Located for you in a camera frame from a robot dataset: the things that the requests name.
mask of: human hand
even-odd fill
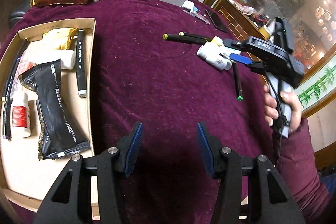
[[[267,124],[271,127],[273,125],[273,119],[279,118],[279,113],[276,110],[277,101],[269,94],[269,86],[266,84],[264,85],[264,92],[265,92],[265,120]],[[302,105],[298,96],[295,92],[280,92],[280,96],[282,100],[290,105],[292,108],[292,116],[291,122],[289,124],[289,131],[293,132],[297,130],[301,123],[301,115],[302,115]]]

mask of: black pen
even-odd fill
[[[207,42],[211,42],[212,41],[212,38],[204,37],[202,35],[194,34],[194,33],[189,33],[189,32],[180,32],[179,35],[186,36],[186,37],[195,37],[195,38],[199,38],[199,39],[204,39]]]
[[[76,76],[78,95],[80,98],[86,97],[84,58],[84,30],[78,30],[76,44]]]
[[[243,91],[242,91],[242,84],[239,79],[237,63],[233,62],[232,67],[233,67],[233,76],[235,78],[237,100],[241,101],[243,100]]]
[[[4,94],[2,98],[2,101],[4,102],[3,114],[2,114],[2,138],[7,139],[7,140],[10,140],[12,136],[11,135],[11,123],[10,123],[12,101],[10,100],[9,97],[11,95],[11,89],[13,86],[17,67],[19,66],[22,54],[27,49],[28,45],[29,45],[29,42],[27,39],[25,39],[23,41],[21,48],[18,50],[16,54],[12,68],[8,73],[8,78],[6,81]]]
[[[181,43],[186,43],[186,44],[197,44],[197,45],[204,45],[207,42],[205,39],[187,37],[185,35],[178,35],[178,34],[167,34],[167,33],[165,33],[162,38],[167,41],[175,41],[175,42],[181,42]]]

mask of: blue tag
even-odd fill
[[[239,55],[239,54],[233,54],[233,53],[230,54],[230,59],[234,60],[236,62],[239,62],[239,63],[243,63],[245,65],[250,65],[253,62],[251,59],[249,59],[246,56],[242,56],[242,55]]]

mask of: velvet fabric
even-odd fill
[[[191,1],[204,14],[207,7]],[[129,222],[209,223],[219,181],[205,172],[196,125],[204,121],[211,134],[240,155],[272,158],[259,76],[238,64],[244,96],[238,102],[232,70],[219,72],[207,64],[196,56],[197,45],[162,39],[164,33],[181,31],[222,39],[234,39],[233,34],[158,0],[32,8],[7,36],[0,57],[20,29],[87,17],[96,19],[90,82],[95,153],[116,145],[135,122],[144,125],[134,173],[121,183]],[[31,222],[33,213],[15,208]]]

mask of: open cardboard tray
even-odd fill
[[[94,156],[91,120],[90,120],[90,68],[93,37],[95,34],[94,18],[67,19],[36,25],[20,30],[9,44],[0,61],[0,90],[3,92],[9,70],[14,62],[22,40],[27,38],[29,49],[42,47],[42,34],[56,28],[81,28],[85,31],[85,70],[87,75],[87,97],[79,98],[75,69],[62,70],[62,97],[66,102],[73,118],[90,142],[91,150],[82,154],[84,158]],[[15,204],[36,212],[53,182],[69,161],[70,157],[60,160],[38,160],[38,136],[41,124],[37,113],[35,100],[37,95],[24,88],[28,94],[31,136],[28,138],[0,138],[0,191]],[[1,105],[0,130],[2,131],[3,103]],[[91,202],[93,219],[99,218],[97,179],[92,177]]]

